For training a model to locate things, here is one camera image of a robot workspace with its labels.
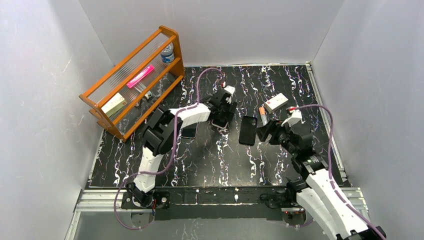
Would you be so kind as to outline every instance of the black phone case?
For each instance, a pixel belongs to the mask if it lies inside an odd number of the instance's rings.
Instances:
[[[241,118],[240,135],[238,136],[238,142],[240,144],[255,145],[257,124],[258,119],[256,117],[243,116]]]
[[[197,128],[198,128],[197,123],[193,123],[189,126],[184,127],[181,130],[181,137],[185,139],[195,139]]]

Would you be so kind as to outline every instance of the white wall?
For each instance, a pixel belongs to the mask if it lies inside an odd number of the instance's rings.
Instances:
[[[424,2],[346,1],[313,61],[349,179],[389,239],[423,239]]]
[[[342,0],[80,0],[114,64],[160,25],[175,29],[184,65],[314,59]]]
[[[77,0],[0,1],[0,233],[65,237],[100,127],[78,98],[112,67]]]

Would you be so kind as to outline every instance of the black marble surface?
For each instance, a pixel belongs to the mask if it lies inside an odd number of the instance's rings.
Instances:
[[[165,98],[162,105],[179,108],[196,101],[196,79],[205,67],[188,67],[185,79]],[[282,186],[288,179],[299,178],[290,155],[277,145],[259,142],[254,146],[239,144],[241,118],[258,118],[258,107],[267,99],[283,93],[288,103],[267,118],[285,119],[285,108],[316,104],[315,93],[305,65],[226,66],[220,68],[228,85],[235,86],[238,102],[228,129],[217,129],[208,122],[199,123],[195,139],[178,138],[176,162],[167,174],[156,177],[156,187]],[[217,71],[209,71],[200,80],[201,96],[213,94],[221,79]],[[302,124],[312,129],[314,148],[327,158],[328,136],[317,108],[302,111]],[[108,132],[102,136],[87,188],[116,188],[122,180],[136,172],[141,161],[141,125],[125,143]],[[162,159],[163,169],[170,153]],[[337,167],[333,175],[341,183]]]

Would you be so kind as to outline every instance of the pink highlighter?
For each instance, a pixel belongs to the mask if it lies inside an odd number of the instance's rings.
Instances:
[[[129,88],[134,87],[136,84],[138,84],[145,76],[147,76],[149,73],[151,73],[155,67],[153,65],[149,65],[143,71],[141,71],[137,76],[135,76],[131,81],[129,81],[126,86]]]

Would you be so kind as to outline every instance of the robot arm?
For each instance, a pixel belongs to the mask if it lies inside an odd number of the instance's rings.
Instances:
[[[350,210],[352,203],[329,178],[327,163],[313,149],[310,130],[296,124],[302,119],[300,111],[290,107],[287,113],[291,115],[285,121],[272,120],[256,132],[262,142],[271,134],[269,143],[283,146],[292,155],[292,165],[301,179],[287,184],[288,198],[305,208],[331,240],[380,239]]]
[[[194,108],[178,114],[177,131],[186,126],[211,121],[213,126],[226,128],[233,119],[237,103],[232,101],[235,92],[233,86],[219,87],[216,93],[201,101]],[[142,131],[142,157],[139,172],[157,172],[161,160],[172,149],[175,128],[175,114],[181,108],[158,108],[147,121]],[[139,174],[133,183],[126,186],[127,192],[143,204],[149,203],[146,198],[155,187],[156,175]]]

